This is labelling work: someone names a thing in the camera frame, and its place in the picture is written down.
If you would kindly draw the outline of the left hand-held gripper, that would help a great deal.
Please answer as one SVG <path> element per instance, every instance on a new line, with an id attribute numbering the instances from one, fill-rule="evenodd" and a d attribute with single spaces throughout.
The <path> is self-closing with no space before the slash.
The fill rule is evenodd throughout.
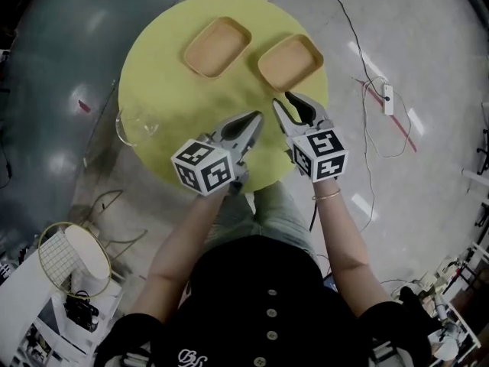
<path id="1" fill-rule="evenodd" d="M 263 126 L 261 112 L 246 112 L 219 123 L 211 134 L 188 140 L 171 157 L 180 183 L 201 196 L 222 187 L 239 193 L 249 178 L 244 156 L 255 146 Z"/>

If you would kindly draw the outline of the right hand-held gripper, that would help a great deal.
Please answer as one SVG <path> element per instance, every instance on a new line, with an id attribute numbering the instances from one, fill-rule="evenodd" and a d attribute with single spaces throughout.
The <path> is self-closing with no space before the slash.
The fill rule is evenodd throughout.
<path id="1" fill-rule="evenodd" d="M 287 145 L 291 160 L 300 173 L 313 183 L 343 175 L 349 152 L 341 131 L 336 127 L 308 129 L 309 124 L 322 124 L 329 120 L 325 108 L 302 93 L 287 91 L 285 96 L 297 110 L 299 122 L 279 99 L 274 98 L 272 105 L 282 132 L 289 137 Z"/>

